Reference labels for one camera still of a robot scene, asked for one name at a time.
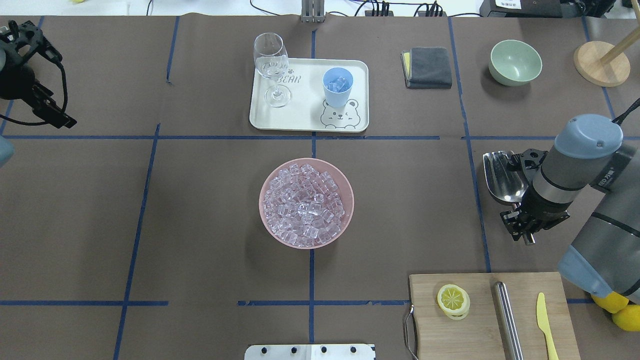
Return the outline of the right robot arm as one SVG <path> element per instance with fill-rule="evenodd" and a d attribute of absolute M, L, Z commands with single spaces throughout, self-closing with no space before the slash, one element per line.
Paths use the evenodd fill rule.
<path fill-rule="evenodd" d="M 624 141 L 620 122 L 599 114 L 574 116 L 551 150 L 517 153 L 511 168 L 526 178 L 518 207 L 500 214 L 514 239 L 566 221 L 586 187 L 602 194 L 557 270 L 593 296 L 617 293 L 638 304 L 639 150 Z"/>

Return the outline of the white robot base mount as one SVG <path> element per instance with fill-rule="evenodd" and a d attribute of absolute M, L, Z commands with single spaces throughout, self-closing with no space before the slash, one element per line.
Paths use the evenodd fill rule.
<path fill-rule="evenodd" d="M 374 344 L 256 344 L 249 346 L 245 360 L 375 360 Z"/>

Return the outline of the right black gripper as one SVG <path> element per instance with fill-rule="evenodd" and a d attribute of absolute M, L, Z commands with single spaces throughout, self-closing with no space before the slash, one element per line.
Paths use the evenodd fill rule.
<path fill-rule="evenodd" d="M 506 175 L 503 183 L 512 187 L 516 195 L 509 199 L 513 209 L 501 212 L 500 218 L 514 241 L 524 237 L 532 244 L 534 233 L 549 230 L 570 216 L 570 202 L 551 202 L 534 189 L 534 177 L 542 170 L 547 154 L 546 150 L 530 148 L 502 157 Z"/>

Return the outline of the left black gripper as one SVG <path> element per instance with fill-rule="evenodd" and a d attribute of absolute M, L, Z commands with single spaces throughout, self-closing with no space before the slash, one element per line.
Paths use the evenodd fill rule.
<path fill-rule="evenodd" d="M 3 100 L 22 100 L 30 106 L 34 116 L 41 121 L 19 121 L 2 115 L 1 118 L 10 123 L 23 126 L 51 125 L 57 129 L 72 128 L 77 120 L 67 114 L 69 94 L 66 70 L 62 64 L 62 55 L 55 46 L 46 39 L 41 28 L 28 20 L 17 23 L 10 20 L 7 28 L 1 31 L 1 72 L 0 97 Z M 41 84 L 28 62 L 39 54 L 61 72 L 63 103 L 58 106 L 54 93 Z"/>

